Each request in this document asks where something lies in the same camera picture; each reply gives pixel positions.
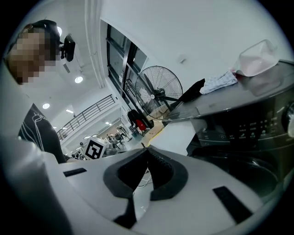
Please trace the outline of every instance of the checkered cloth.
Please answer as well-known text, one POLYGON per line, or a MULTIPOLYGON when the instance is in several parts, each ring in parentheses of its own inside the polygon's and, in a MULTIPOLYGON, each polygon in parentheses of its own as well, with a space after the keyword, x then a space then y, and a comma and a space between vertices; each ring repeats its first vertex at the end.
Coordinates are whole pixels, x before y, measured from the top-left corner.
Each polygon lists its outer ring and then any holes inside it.
POLYGON ((200 93, 204 95, 219 88, 233 85, 236 82, 237 79, 235 76, 231 71, 228 71, 221 76, 205 79, 204 86, 200 89, 200 93))

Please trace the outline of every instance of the window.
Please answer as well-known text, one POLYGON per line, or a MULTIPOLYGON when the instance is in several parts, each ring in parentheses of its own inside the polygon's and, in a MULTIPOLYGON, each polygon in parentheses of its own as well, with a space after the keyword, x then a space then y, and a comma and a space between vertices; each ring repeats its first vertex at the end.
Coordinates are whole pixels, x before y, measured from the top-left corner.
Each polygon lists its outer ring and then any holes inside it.
POLYGON ((139 70, 142 69, 147 56, 138 48, 135 54, 134 63, 138 66, 139 70))
POLYGON ((116 30, 114 27, 111 27, 110 37, 123 49, 123 51, 125 50, 127 38, 122 35, 121 32, 116 30))
POLYGON ((116 74, 120 76, 123 69, 123 59, 119 56, 114 47, 109 48, 109 62, 116 74))
MULTIPOLYGON (((135 84, 147 56, 127 37, 110 25, 108 25, 106 41, 110 80, 123 99, 128 104, 131 102, 136 110, 146 117, 147 114, 141 108, 142 100, 137 100, 135 84)), ((146 118, 145 124, 150 128, 153 126, 146 118)))

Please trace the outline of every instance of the red bag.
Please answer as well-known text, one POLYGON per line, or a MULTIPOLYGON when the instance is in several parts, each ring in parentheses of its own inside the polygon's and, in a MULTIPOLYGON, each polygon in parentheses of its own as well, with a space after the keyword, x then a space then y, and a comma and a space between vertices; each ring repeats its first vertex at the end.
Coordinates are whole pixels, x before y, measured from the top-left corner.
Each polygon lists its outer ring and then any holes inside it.
POLYGON ((137 119, 136 120, 136 123, 137 123, 137 126, 139 127, 139 129, 141 131, 146 130, 146 126, 145 126, 145 124, 141 120, 137 119))

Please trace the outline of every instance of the washing machine control panel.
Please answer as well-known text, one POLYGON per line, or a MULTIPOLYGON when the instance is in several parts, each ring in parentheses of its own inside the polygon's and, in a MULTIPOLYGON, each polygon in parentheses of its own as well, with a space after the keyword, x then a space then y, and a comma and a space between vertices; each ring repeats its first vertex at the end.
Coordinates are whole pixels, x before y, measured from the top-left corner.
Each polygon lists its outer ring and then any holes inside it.
POLYGON ((227 145, 247 151, 293 144, 294 138, 288 130, 289 117, 285 120, 285 112, 293 99, 294 92, 290 90, 254 104, 206 116, 201 121, 195 119, 193 125, 199 143, 202 147, 227 145))

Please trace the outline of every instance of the recessed light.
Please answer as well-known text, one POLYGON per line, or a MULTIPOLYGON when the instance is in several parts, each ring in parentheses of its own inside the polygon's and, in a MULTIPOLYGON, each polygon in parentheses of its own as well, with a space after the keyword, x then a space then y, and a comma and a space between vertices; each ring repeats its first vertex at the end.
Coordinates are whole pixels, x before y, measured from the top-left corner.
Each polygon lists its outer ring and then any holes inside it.
POLYGON ((62 29, 61 29, 59 26, 57 26, 57 30, 58 30, 58 32, 59 32, 59 36, 61 36, 61 34, 62 34, 62 29))
POLYGON ((82 81, 83 81, 82 77, 76 77, 74 80, 75 83, 81 83, 82 81))
POLYGON ((49 107, 50 107, 50 104, 48 104, 48 103, 43 104, 43 108, 44 108, 44 109, 47 109, 47 108, 49 108, 49 107))

